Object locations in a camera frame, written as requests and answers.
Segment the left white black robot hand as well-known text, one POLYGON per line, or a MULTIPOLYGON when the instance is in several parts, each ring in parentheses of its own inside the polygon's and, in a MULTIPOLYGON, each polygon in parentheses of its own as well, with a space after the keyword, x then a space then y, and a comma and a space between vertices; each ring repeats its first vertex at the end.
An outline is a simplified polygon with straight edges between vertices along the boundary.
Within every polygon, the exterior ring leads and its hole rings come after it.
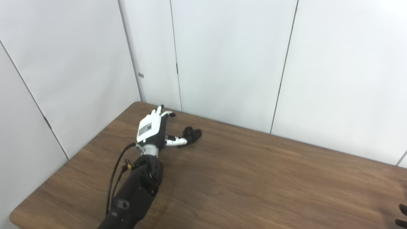
POLYGON ((164 105, 158 106, 145 116, 139 123, 137 132, 137 144, 143 148, 152 145, 160 152, 167 145, 179 146, 186 145, 188 140, 184 137, 166 135, 167 119, 175 117, 172 111, 164 111, 164 105))

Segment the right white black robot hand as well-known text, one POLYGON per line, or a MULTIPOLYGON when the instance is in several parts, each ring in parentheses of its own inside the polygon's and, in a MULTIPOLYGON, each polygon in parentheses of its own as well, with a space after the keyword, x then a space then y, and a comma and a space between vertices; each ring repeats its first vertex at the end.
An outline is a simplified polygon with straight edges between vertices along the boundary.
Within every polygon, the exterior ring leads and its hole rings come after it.
MULTIPOLYGON (((399 210, 401 211, 401 213, 405 216, 407 216, 407 206, 404 204, 399 204, 399 210)), ((407 222, 405 220, 401 220, 401 219, 395 219, 395 224, 401 228, 407 229, 407 222)))

